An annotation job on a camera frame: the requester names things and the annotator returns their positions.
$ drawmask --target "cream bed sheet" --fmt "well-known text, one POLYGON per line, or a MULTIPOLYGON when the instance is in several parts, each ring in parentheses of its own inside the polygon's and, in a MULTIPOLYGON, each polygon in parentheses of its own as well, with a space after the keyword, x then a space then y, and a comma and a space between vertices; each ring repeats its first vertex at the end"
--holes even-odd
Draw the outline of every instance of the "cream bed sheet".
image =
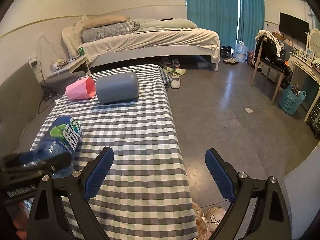
POLYGON ((201 28, 184 30, 175 28, 167 31, 131 33, 84 43, 79 47, 83 47, 84 52, 87 54, 87 61, 91 63, 104 53, 168 45, 194 45, 210 49, 211 61, 219 62, 220 60, 218 34, 201 28))

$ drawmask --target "large plastic water bottle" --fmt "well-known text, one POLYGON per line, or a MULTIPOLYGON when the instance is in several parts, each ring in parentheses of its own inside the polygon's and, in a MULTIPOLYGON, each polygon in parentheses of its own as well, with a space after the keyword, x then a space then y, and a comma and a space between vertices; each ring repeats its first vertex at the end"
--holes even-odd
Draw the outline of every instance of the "large plastic water bottle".
POLYGON ((247 57, 248 48, 244 45, 242 41, 235 45, 234 57, 239 61, 244 63, 247 57))
POLYGON ((67 177, 74 171, 75 152, 81 136, 82 129, 76 119, 70 116, 59 117, 43 136, 35 150, 22 155, 20 161, 25 163, 25 166, 32 166, 67 152, 71 156, 71 164, 52 174, 53 178, 67 177))

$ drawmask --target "black monitor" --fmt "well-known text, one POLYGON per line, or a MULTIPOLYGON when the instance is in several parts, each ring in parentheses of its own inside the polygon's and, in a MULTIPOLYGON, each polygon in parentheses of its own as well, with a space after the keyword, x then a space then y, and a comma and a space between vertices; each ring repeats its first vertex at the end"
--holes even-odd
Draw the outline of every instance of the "black monitor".
POLYGON ((291 15, 280 13, 279 31, 307 44, 309 23, 291 15))

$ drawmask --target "vanity table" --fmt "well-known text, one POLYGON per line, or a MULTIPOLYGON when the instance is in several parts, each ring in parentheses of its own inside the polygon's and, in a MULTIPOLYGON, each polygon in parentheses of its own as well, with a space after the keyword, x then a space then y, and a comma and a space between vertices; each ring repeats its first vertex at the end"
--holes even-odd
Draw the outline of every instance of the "vanity table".
POLYGON ((301 70, 303 70, 306 74, 308 74, 313 80, 315 80, 319 84, 319 89, 318 89, 318 93, 316 95, 316 98, 313 101, 313 103, 312 103, 311 107, 309 108, 307 115, 304 119, 304 121, 306 122, 308 120, 308 117, 311 114, 313 108, 315 107, 318 99, 320 98, 320 72, 318 72, 318 70, 314 69, 311 65, 309 65, 306 61, 304 61, 299 56, 292 54, 291 52, 290 52, 290 54, 291 55, 288 60, 288 63, 289 63, 290 68, 293 72, 293 77, 292 77, 291 83, 292 84, 294 84, 295 82, 301 83, 301 82, 299 82, 299 77, 297 77, 297 75, 296 75, 297 68, 300 68, 301 70))

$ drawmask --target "checkered tablecloth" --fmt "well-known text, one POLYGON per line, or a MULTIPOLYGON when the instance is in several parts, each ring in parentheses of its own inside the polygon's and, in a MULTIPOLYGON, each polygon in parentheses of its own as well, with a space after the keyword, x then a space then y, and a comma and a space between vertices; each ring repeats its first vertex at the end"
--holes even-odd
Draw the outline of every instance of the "checkered tablecloth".
MULTIPOLYGON (((98 195, 89 204, 111 239, 187 240, 197 236, 173 118, 166 93, 171 82, 159 66, 139 65, 103 71, 99 77, 135 72, 140 95, 135 100, 102 105, 97 97, 69 101, 63 96, 42 126, 33 148, 56 118, 78 120, 83 138, 75 168, 82 169, 105 146, 114 162, 98 195)), ((70 204, 63 199, 75 236, 83 238, 70 204)))

